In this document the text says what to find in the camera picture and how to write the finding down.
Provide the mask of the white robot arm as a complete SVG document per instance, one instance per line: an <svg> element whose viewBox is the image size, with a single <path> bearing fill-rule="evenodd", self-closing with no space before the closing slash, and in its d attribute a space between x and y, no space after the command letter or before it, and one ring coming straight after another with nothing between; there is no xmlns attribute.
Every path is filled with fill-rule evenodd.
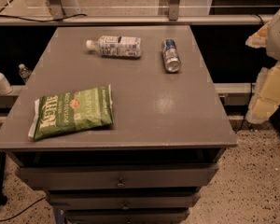
<svg viewBox="0 0 280 224"><path fill-rule="evenodd" d="M266 54L276 60L273 68L261 68L245 117L249 123L261 124L280 106L280 9L245 44L254 49L265 48Z"/></svg>

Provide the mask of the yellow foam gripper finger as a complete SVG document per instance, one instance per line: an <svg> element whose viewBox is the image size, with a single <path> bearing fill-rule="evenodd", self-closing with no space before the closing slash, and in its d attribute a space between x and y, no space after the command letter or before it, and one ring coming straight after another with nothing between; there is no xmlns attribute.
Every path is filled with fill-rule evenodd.
<svg viewBox="0 0 280 224"><path fill-rule="evenodd" d="M265 23L254 34L252 34L245 42L247 46L254 49L265 48L269 23Z"/></svg>
<svg viewBox="0 0 280 224"><path fill-rule="evenodd" d="M273 68L261 68L245 118L249 123L261 124L267 121L279 106L280 62L277 62Z"/></svg>

